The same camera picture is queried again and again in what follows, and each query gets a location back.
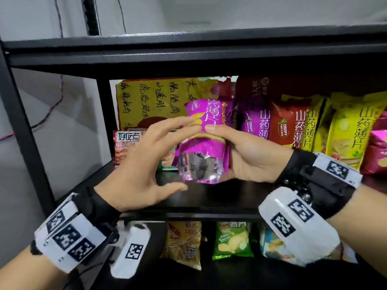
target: black wire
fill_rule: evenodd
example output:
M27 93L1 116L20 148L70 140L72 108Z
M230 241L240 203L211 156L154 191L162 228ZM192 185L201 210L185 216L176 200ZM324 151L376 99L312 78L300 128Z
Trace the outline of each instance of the black wire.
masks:
M119 6L120 6L120 10L121 10L123 30L125 31L125 34L126 34L125 19L123 18L123 12L122 12L122 7L121 7L121 2L120 2L120 0L117 0L117 1L119 2Z
M102 262L102 263L97 263L93 266L91 266L90 268L87 268L87 269L84 269L82 272L80 272L76 277L74 277L73 279L71 279L70 281L68 281L62 288L62 290L65 290L65 288L67 286L69 286L72 282L74 282L76 279L78 279L81 275L83 275L84 273L90 271L91 269L94 269L95 267L97 266L102 266L105 262Z

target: purple snack bag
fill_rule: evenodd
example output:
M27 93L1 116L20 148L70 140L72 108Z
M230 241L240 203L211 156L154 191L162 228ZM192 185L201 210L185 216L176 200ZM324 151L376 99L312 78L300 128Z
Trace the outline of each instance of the purple snack bag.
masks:
M268 139L270 111L267 102L263 97L252 97L251 100L254 102L238 105L238 111L243 118L241 130Z
M221 175L228 172L228 146L223 138L210 135L204 127L230 124L231 101L195 100L185 107L188 116L195 117L194 123L202 126L202 132L180 144L179 174L183 180L218 183Z

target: black vertical pole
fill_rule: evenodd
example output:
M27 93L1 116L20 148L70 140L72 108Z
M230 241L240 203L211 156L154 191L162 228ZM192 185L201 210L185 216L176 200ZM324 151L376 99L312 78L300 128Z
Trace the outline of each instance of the black vertical pole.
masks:
M110 155L114 157L113 131L117 130L116 114L114 112L113 97L110 83L107 79L97 79L99 99L101 100L102 114L105 121L106 134L108 136Z
M32 134L19 91L17 90L14 76L11 68L7 64L1 41L0 97L7 112L9 122L14 130L17 144L26 163L43 213L49 216L56 208L54 195L52 194L34 135Z

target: person's right hand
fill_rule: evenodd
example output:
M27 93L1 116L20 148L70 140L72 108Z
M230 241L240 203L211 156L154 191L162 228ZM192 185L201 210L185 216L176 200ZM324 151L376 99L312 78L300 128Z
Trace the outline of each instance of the person's right hand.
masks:
M274 182L293 153L290 148L225 125L206 125L205 129L231 142L230 168L221 180Z

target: green potato chip bag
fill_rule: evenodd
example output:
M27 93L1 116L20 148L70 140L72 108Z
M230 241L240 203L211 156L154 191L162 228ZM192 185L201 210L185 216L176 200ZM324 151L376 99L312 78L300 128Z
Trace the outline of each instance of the green potato chip bag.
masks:
M248 222L216 222L216 240L212 259L232 255L254 257L249 243L251 224Z

